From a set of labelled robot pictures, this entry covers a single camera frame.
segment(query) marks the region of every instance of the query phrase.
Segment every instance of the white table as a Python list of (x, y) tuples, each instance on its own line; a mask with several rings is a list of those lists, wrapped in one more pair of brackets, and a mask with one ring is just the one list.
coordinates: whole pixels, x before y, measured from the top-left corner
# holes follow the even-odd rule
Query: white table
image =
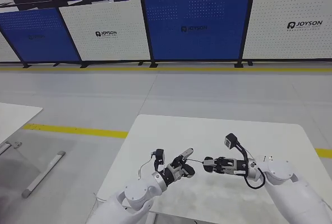
[[(22, 128), (29, 120), (42, 111), (43, 108), (34, 106), (22, 106), (15, 104), (4, 104), (0, 102), (0, 155), (8, 148), (13, 146), (17, 148), (21, 143), (6, 142), (17, 130)], [(42, 181), (46, 174), (54, 167), (65, 153), (59, 152), (50, 162), (48, 168), (39, 174), (39, 176), (23, 192), (22, 196), (27, 198), (36, 186)]]
[[(190, 158), (196, 160), (206, 156), (242, 159), (238, 150), (228, 150), (224, 145), (229, 133), (234, 133), (255, 158), (269, 155), (290, 161), (332, 206), (332, 181), (301, 126), (155, 115), (137, 117), (98, 197), (107, 199), (128, 182), (137, 180), (138, 169), (157, 148), (165, 150), (166, 163), (189, 147), (195, 150)], [(196, 175), (171, 184), (162, 196), (155, 198), (152, 212), (212, 223), (287, 223), (264, 188), (252, 190), (241, 177), (209, 174), (200, 163), (188, 164), (194, 167)], [(153, 171), (150, 162), (142, 169), (142, 175)]]

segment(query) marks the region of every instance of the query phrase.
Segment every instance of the yellow floor line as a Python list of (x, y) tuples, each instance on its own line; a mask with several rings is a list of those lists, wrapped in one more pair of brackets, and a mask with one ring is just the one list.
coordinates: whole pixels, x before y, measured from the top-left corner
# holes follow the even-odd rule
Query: yellow floor line
[[(89, 136), (103, 136), (103, 137), (112, 137), (112, 138), (126, 138), (128, 134), (128, 132), (121, 132), (119, 130), (63, 127), (63, 126), (44, 125), (44, 124), (27, 124), (23, 127), (23, 129), (42, 130), (45, 132), (60, 132), (68, 134), (84, 134)], [(319, 157), (332, 158), (332, 150), (316, 148), (316, 152)]]
[(63, 68), (63, 67), (30, 67), (10, 68), (0, 67), (0, 71), (185, 71), (185, 72), (332, 72), (332, 68), (223, 68), (223, 67), (87, 67), (87, 68)]
[(126, 138), (128, 132), (121, 132), (118, 130), (101, 130), (91, 128), (76, 128), (76, 127), (63, 127), (44, 124), (27, 124), (23, 127), (27, 130), (42, 130), (45, 132), (60, 132), (68, 134), (85, 134), (89, 136), (103, 136), (112, 138)]
[(323, 148), (316, 148), (316, 152), (319, 157), (322, 158), (332, 158), (332, 150), (326, 150)]

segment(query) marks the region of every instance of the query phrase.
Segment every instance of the blue wall panel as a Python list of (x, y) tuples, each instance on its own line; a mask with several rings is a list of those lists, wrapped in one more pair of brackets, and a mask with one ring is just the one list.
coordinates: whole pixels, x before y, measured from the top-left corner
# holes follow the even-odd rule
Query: blue wall panel
[(55, 8), (0, 13), (0, 26), (26, 62), (79, 60)]
[(145, 0), (154, 58), (237, 59), (248, 0)]

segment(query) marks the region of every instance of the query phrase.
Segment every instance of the floor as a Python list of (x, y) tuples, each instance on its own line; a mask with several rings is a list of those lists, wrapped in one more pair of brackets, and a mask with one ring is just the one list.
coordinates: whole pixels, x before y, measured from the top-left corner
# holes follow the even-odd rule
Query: floor
[[(332, 68), (332, 63), (254, 67)], [(315, 148), (332, 149), (332, 72), (0, 71), (0, 102), (43, 107), (32, 123), (122, 131), (139, 114), (295, 123)], [(23, 145), (0, 157), (0, 223), (84, 224), (123, 139), (34, 130), (20, 130), (12, 138)], [(28, 199), (21, 199), (60, 150), (66, 156)], [(332, 178), (332, 159), (321, 160)], [(158, 223), (193, 221), (160, 217)]]

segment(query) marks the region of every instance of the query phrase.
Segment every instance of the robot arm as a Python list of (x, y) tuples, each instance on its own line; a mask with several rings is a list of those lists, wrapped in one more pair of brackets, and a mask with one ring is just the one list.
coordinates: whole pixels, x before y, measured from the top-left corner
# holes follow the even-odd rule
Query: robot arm
[[(153, 153), (156, 157), (155, 172), (146, 178), (141, 178), (127, 185), (122, 191), (111, 196), (104, 202), (89, 219), (87, 224), (136, 224), (151, 209), (153, 197), (162, 195), (167, 187), (182, 177), (191, 178), (195, 171), (186, 164), (187, 158), (193, 153), (189, 148), (168, 164), (163, 171), (158, 171), (158, 165), (163, 165), (163, 150)], [(122, 206), (127, 199), (131, 208), (136, 212), (131, 213)]]
[[(243, 160), (220, 157), (206, 157), (204, 169), (207, 172), (243, 176), (252, 189), (265, 187), (279, 212), (290, 224), (332, 224), (326, 204), (309, 183), (297, 175), (288, 161), (275, 161), (272, 157), (256, 162), (248, 158), (246, 150), (234, 134), (226, 136), (225, 145), (237, 148)], [(262, 180), (254, 187), (248, 180)]]

